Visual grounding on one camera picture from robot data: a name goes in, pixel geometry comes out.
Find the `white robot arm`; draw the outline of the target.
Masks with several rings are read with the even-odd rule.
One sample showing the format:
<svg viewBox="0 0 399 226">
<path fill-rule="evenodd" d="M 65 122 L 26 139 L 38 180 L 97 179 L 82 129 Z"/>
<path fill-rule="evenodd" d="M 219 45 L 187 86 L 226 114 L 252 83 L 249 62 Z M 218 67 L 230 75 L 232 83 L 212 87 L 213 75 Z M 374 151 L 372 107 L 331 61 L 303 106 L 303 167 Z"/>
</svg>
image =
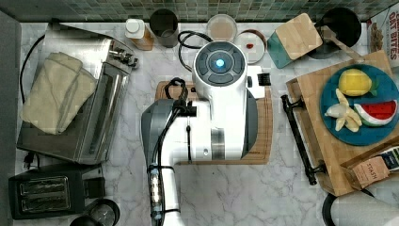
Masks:
<svg viewBox="0 0 399 226">
<path fill-rule="evenodd" d="M 181 162 L 241 160 L 259 136 L 257 101 L 269 81 L 247 64 L 243 51 L 213 41 L 197 52 L 192 81 L 198 98 L 160 99 L 141 116 L 152 226 L 184 226 L 174 166 Z"/>
</svg>

